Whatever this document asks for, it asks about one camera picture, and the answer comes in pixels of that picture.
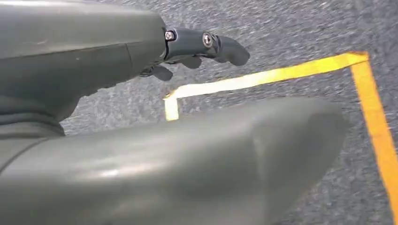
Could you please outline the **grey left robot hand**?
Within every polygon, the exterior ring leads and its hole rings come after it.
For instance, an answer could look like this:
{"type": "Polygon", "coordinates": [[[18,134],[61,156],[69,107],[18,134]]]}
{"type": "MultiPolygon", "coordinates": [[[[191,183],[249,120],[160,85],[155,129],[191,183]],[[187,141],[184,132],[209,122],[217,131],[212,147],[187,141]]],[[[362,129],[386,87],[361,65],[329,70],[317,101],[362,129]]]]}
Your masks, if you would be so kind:
{"type": "Polygon", "coordinates": [[[162,63],[242,66],[249,52],[158,13],[81,0],[0,3],[3,225],[268,225],[339,155],[339,105],[284,97],[171,122],[66,136],[79,99],[162,63]]]}

